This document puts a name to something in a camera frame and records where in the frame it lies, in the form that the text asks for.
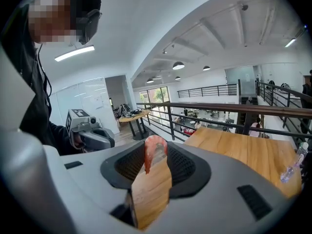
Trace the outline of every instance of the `round table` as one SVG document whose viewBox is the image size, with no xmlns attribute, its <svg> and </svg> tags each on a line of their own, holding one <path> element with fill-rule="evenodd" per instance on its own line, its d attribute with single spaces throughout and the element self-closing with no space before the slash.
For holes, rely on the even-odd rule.
<svg viewBox="0 0 312 234">
<path fill-rule="evenodd" d="M 121 117 L 121 118 L 119 118 L 119 122 L 128 122 L 128 123 L 129 123 L 129 126 L 130 126 L 130 128 L 131 128 L 131 132 L 132 132 L 132 135 L 133 135 L 133 139 L 134 139 L 134 140 L 142 140 L 142 139 L 148 137 L 148 135 L 149 135 L 149 132 L 147 132 L 146 129 L 145 129 L 145 126 L 144 126 L 142 117 L 148 115 L 149 113 L 150 113 L 150 110 L 142 110 L 141 113 L 139 113 L 138 115 L 136 115 L 136 116 L 134 116 L 134 117 L 129 117 L 129 118 L 127 118 L 127 117 Z M 141 119 L 141 124 L 142 124 L 142 127 L 143 127 L 144 132 L 142 132 L 142 130 L 141 130 L 140 123 L 139 123 L 138 119 Z M 138 128 L 138 131 L 139 131 L 139 133 L 140 133 L 139 136 L 137 136 L 137 135 L 135 134 L 134 130 L 133 130 L 133 127 L 132 127 L 132 124 L 131 124 L 131 121 L 133 121 L 133 120 L 136 121 L 137 128 Z"/>
</svg>

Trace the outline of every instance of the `wooden handrail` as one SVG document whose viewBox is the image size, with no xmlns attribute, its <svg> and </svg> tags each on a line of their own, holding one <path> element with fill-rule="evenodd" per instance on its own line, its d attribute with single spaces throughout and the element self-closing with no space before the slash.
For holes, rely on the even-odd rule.
<svg viewBox="0 0 312 234">
<path fill-rule="evenodd" d="M 263 114 L 293 118 L 312 118 L 312 109 L 289 108 L 289 107 L 272 107 L 258 105 L 242 104 L 224 104 L 224 103 L 137 103 L 137 105 L 147 106 L 169 106 L 178 108 L 194 108 L 202 110 L 216 110 L 238 113 Z"/>
<path fill-rule="evenodd" d="M 288 89 L 288 88 L 283 88 L 283 87 L 279 87 L 279 86 L 276 86 L 276 85 L 272 85 L 272 84 L 268 84 L 268 83 L 264 83 L 264 82 L 259 82 L 259 84 L 263 84 L 265 86 L 269 86 L 269 87 L 273 87 L 273 88 L 277 88 L 279 90 L 282 90 L 282 91 L 285 91 L 287 93 L 290 93 L 292 95 L 295 95 L 301 99 L 304 99 L 306 100 L 307 102 L 310 102 L 312 103 L 312 97 L 311 96 L 308 96 L 308 95 L 305 95 L 303 93 L 300 93 L 300 92 L 297 92 L 295 90 L 292 90 L 292 89 Z"/>
</svg>

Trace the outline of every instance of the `hand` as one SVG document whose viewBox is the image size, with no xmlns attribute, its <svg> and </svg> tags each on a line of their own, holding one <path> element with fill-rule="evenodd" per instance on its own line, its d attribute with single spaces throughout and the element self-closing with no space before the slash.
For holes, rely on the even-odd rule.
<svg viewBox="0 0 312 234">
<path fill-rule="evenodd" d="M 80 138 L 80 135 L 79 134 L 74 134 L 74 145 L 79 147 L 80 144 L 82 144 L 82 140 Z"/>
</svg>

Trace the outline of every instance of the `desk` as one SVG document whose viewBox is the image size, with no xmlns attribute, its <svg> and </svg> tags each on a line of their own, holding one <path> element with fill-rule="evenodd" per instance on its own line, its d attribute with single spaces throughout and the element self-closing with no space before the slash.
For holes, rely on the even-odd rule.
<svg viewBox="0 0 312 234">
<path fill-rule="evenodd" d="M 250 137 L 201 127 L 184 144 L 236 158 L 272 182 L 286 197 L 301 191 L 301 176 L 297 171 L 288 183 L 280 181 L 280 173 L 290 165 L 295 152 L 288 141 Z M 150 173 L 139 174 L 132 195 L 138 227 L 146 229 L 166 208 L 171 173 L 166 159 L 151 167 Z"/>
<path fill-rule="evenodd" d="M 149 113 L 150 113 L 150 110 L 142 110 L 142 112 L 135 117 L 131 117 L 131 118 L 121 117 L 121 118 L 119 118 L 119 122 L 128 122 L 130 125 L 130 128 L 131 128 L 133 139 L 142 140 L 142 139 L 146 138 L 149 134 L 145 129 L 142 117 L 148 115 Z M 142 123 L 142 127 L 143 127 L 144 132 L 142 132 L 142 130 L 141 130 L 140 123 L 139 123 L 138 119 L 141 119 L 141 123 Z M 136 134 L 133 130 L 133 127 L 131 124 L 131 121 L 133 121 L 133 120 L 136 121 L 138 131 L 140 132 L 140 136 L 136 136 Z"/>
</svg>

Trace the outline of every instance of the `ceiling beam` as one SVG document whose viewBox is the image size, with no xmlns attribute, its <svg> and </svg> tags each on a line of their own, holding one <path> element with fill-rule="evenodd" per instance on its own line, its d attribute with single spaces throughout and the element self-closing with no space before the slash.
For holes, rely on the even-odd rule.
<svg viewBox="0 0 312 234">
<path fill-rule="evenodd" d="M 240 44 L 245 46 L 245 32 L 244 32 L 244 25 L 242 20 L 242 10 L 241 10 L 241 4 L 237 4 L 237 6 L 234 7 L 232 10 L 232 15 L 234 17 L 234 20 L 236 21 L 236 28 L 239 36 Z"/>
<path fill-rule="evenodd" d="M 203 50 L 202 48 L 198 47 L 197 45 L 193 44 L 193 43 L 189 43 L 188 41 L 182 39 L 182 38 L 175 38 L 174 43 L 181 45 L 185 48 L 189 48 L 191 50 L 194 50 L 196 52 L 199 52 L 205 56 L 208 55 L 208 52 Z"/>
<path fill-rule="evenodd" d="M 181 61 L 181 62 L 187 62 L 187 63 L 194 63 L 192 60 L 187 58 L 180 58 L 175 56 L 167 56 L 167 55 L 157 55 L 154 57 L 155 60 L 167 60 L 167 61 Z"/>
<path fill-rule="evenodd" d="M 266 40 L 268 39 L 272 26 L 274 24 L 275 15 L 276 15 L 276 0 L 271 0 L 268 4 L 267 15 L 265 17 L 264 25 L 262 28 L 261 36 L 260 36 L 260 45 L 264 45 Z"/>
<path fill-rule="evenodd" d="M 211 27 L 211 25 L 205 19 L 199 21 L 201 23 L 201 30 L 206 33 L 206 35 L 214 40 L 222 49 L 224 49 L 224 42 L 221 39 L 221 36 Z"/>
</svg>

